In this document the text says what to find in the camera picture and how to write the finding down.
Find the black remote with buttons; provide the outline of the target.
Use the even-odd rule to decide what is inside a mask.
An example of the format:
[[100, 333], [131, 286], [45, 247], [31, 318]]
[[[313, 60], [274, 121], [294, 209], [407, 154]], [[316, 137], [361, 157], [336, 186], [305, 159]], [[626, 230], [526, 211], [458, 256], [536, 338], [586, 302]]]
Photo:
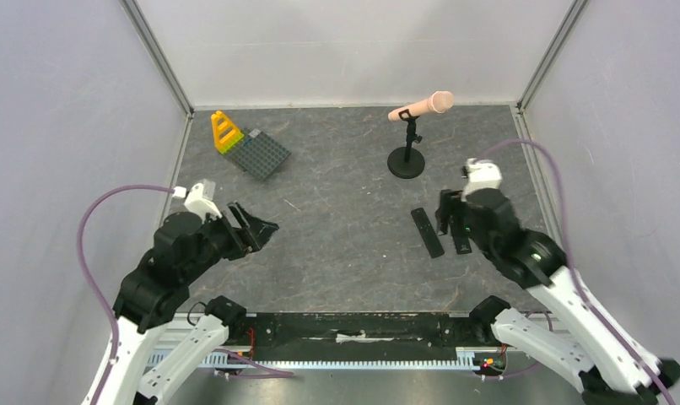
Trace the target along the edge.
[[472, 252], [468, 228], [459, 223], [450, 225], [451, 237], [458, 255], [466, 255]]

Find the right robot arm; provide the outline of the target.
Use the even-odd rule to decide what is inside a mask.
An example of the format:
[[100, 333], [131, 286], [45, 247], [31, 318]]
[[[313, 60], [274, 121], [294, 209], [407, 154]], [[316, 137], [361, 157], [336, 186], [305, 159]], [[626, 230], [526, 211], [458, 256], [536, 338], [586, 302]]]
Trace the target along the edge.
[[552, 312], [572, 336], [530, 322], [494, 295], [470, 313], [469, 331], [481, 344], [518, 348], [564, 378], [585, 404], [657, 404], [680, 380], [675, 359], [641, 347], [596, 302], [567, 256], [548, 235], [525, 228], [497, 189], [464, 197], [440, 192], [439, 232], [473, 242], [494, 267]]

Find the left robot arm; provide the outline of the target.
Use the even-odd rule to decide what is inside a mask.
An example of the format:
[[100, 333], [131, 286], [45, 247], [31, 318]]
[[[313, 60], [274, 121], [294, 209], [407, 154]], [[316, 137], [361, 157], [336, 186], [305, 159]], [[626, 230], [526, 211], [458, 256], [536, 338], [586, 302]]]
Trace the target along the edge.
[[154, 243], [122, 281], [111, 307], [108, 359], [100, 365], [86, 404], [165, 404], [209, 354], [237, 344], [247, 332], [247, 310], [219, 296], [172, 351], [147, 366], [158, 341], [190, 297], [190, 286], [222, 260], [260, 251], [278, 225], [229, 205], [233, 226], [221, 213], [173, 213], [154, 233]]

